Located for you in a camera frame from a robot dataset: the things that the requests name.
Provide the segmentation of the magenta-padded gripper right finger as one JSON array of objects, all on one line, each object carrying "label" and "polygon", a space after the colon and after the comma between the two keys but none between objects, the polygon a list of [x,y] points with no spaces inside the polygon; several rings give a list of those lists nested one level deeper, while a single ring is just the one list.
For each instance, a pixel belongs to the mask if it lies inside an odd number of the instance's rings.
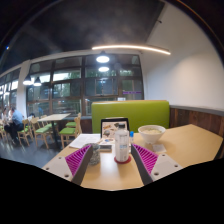
[{"label": "magenta-padded gripper right finger", "polygon": [[136,144],[131,145],[131,154],[144,185],[182,169],[182,166],[166,153],[157,155],[151,150]]}]

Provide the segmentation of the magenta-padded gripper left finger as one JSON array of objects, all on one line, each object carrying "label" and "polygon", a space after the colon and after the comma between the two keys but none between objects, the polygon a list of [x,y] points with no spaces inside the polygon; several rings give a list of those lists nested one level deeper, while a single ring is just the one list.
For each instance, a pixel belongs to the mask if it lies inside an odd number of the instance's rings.
[{"label": "magenta-padded gripper left finger", "polygon": [[48,171],[76,185],[81,185],[89,161],[93,155],[93,147],[87,145],[66,157],[57,156],[43,167]]}]

